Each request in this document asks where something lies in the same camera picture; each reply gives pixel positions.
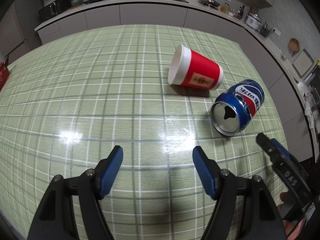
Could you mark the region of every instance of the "screw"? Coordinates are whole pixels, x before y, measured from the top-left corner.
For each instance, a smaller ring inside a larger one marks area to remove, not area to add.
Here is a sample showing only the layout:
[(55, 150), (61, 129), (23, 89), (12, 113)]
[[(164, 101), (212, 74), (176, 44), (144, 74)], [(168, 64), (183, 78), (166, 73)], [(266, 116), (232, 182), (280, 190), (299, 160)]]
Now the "screw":
[(222, 169), (220, 171), (220, 173), (223, 175), (223, 176), (228, 176), (230, 174), (230, 171), (228, 171), (227, 169)]
[(85, 174), (86, 174), (87, 176), (92, 176), (94, 173), (95, 173), (95, 170), (94, 170), (94, 169), (88, 169), (88, 170), (85, 172)]
[(254, 179), (256, 182), (262, 181), (262, 178), (261, 178), (259, 175), (254, 175), (254, 176), (253, 176), (253, 179)]
[(56, 176), (53, 177), (53, 180), (54, 180), (54, 181), (58, 181), (58, 180), (60, 180), (60, 179), (62, 179), (62, 176), (61, 176), (61, 175), (56, 175)]

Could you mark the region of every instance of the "red bag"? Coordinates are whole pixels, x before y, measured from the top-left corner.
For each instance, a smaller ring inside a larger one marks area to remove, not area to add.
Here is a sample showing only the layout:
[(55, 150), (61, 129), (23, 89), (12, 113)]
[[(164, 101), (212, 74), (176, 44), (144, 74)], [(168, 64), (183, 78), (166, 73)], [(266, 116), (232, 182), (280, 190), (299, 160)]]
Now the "red bag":
[(9, 69), (8, 66), (9, 57), (6, 59), (5, 62), (0, 62), (0, 90), (4, 86), (5, 82), (8, 79), (9, 76)]

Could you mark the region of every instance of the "blue gripper pad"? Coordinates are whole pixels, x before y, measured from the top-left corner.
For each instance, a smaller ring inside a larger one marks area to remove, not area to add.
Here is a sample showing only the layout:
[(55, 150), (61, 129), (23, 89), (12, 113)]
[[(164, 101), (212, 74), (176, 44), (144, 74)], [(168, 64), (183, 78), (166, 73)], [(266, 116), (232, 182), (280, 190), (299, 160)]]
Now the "blue gripper pad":
[(123, 160), (123, 149), (122, 147), (118, 148), (118, 151), (113, 156), (108, 168), (104, 172), (101, 182), (100, 182), (100, 196), (104, 198), (105, 195), (110, 193), (111, 187), (115, 182), (116, 176), (120, 169), (121, 163)]
[(214, 187), (214, 178), (210, 174), (210, 171), (207, 165), (205, 164), (204, 160), (200, 156), (197, 148), (193, 149), (192, 159), (206, 194), (209, 195), (212, 199), (215, 199), (216, 191)]
[(286, 148), (284, 148), (281, 143), (279, 143), (275, 138), (272, 138), (270, 141), (272, 141), (279, 149), (280, 151), (288, 157), (288, 159), (290, 160), (290, 153), (288, 152), (288, 150)]

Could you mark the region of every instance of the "paper cup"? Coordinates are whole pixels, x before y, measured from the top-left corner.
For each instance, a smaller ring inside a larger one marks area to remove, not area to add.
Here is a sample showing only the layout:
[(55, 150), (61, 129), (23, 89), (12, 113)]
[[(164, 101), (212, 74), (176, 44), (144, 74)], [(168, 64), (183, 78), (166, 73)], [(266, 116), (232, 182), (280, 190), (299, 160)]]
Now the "paper cup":
[(223, 69), (217, 63), (181, 44), (176, 48), (168, 75), (170, 85), (215, 90), (222, 78)]

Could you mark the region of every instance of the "white countertop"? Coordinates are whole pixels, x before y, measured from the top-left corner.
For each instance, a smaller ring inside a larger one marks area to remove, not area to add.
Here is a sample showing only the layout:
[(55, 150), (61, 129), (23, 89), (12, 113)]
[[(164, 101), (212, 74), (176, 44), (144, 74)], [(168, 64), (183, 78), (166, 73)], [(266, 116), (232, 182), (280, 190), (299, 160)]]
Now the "white countertop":
[[(292, 64), (289, 62), (289, 60), (283, 60), (280, 57), (281, 51), (280, 49), (269, 39), (269, 38), (264, 38), (262, 35), (260, 35), (259, 33), (257, 33), (255, 30), (253, 30), (252, 28), (250, 28), (248, 25), (245, 24), (244, 22), (244, 18), (242, 20), (238, 20), (226, 13), (223, 13), (219, 10), (216, 9), (212, 9), (209, 8), (205, 5), (202, 5), (199, 3), (199, 0), (186, 0), (189, 3), (185, 3), (185, 2), (180, 2), (180, 1), (175, 1), (175, 0), (103, 0), (101, 2), (95, 2), (92, 4), (82, 4), (76, 8), (71, 8), (59, 15), (57, 15), (56, 17), (49, 19), (43, 23), (41, 23), (38, 27), (35, 28), (35, 31), (49, 25), (52, 22), (55, 22), (61, 18), (64, 18), (68, 15), (77, 13), (77, 12), (81, 12), (84, 10), (88, 10), (90, 8), (95, 8), (95, 7), (100, 7), (100, 6), (104, 6), (104, 5), (111, 5), (111, 4), (119, 4), (119, 3), (128, 3), (128, 2), (148, 2), (148, 3), (167, 3), (170, 5), (182, 5), (185, 7), (189, 7), (189, 8), (194, 8), (194, 9), (198, 9), (198, 10), (202, 10), (204, 12), (209, 12), (213, 15), (217, 15), (221, 18), (227, 19), (231, 22), (234, 22), (235, 24), (238, 24), (242, 27), (244, 27), (249, 33), (251, 33), (258, 41), (260, 41), (264, 47), (273, 55), (273, 57), (277, 60), (277, 62), (279, 63), (279, 65), (282, 67), (282, 69), (284, 70), (284, 72), (287, 74), (287, 76), (289, 77), (289, 81), (293, 84), (294, 89), (296, 90), (299, 100), (302, 103), (302, 105), (305, 105), (306, 102), (306, 98), (304, 96), (302, 96), (298, 90), (297, 87), (297, 83), (295, 82), (295, 80), (297, 80), (298, 82), (303, 80), (300, 78), (300, 76), (298, 75), (298, 73), (296, 72), (296, 70), (294, 69), (294, 67), (292, 66)], [(313, 140), (313, 145), (314, 145), (314, 149), (315, 149), (315, 157), (316, 159), (319, 156), (319, 146), (317, 143), (317, 136), (316, 136), (316, 132), (314, 129), (311, 129), (311, 133), (312, 133), (312, 140)]]

